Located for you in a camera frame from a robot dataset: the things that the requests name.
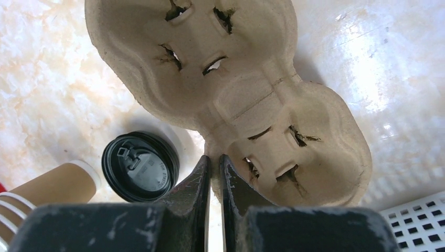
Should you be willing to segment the brown cardboard cup carrier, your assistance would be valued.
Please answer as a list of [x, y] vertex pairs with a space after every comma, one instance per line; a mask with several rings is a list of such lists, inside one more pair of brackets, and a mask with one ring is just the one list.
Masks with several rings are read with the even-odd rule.
[[372, 157], [345, 101], [295, 70], [291, 1], [85, 1], [100, 57], [150, 114], [282, 206], [356, 206]]

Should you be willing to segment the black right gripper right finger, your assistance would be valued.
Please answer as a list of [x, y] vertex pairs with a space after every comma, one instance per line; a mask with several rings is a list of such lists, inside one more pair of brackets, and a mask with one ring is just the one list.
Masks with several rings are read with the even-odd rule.
[[399, 251], [389, 225], [361, 207], [277, 206], [219, 160], [225, 251]]

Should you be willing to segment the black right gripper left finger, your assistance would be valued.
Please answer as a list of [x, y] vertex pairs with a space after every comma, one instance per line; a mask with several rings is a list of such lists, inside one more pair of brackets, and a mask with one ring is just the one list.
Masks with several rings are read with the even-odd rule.
[[149, 203], [49, 204], [27, 217], [9, 251], [207, 251], [210, 159]]

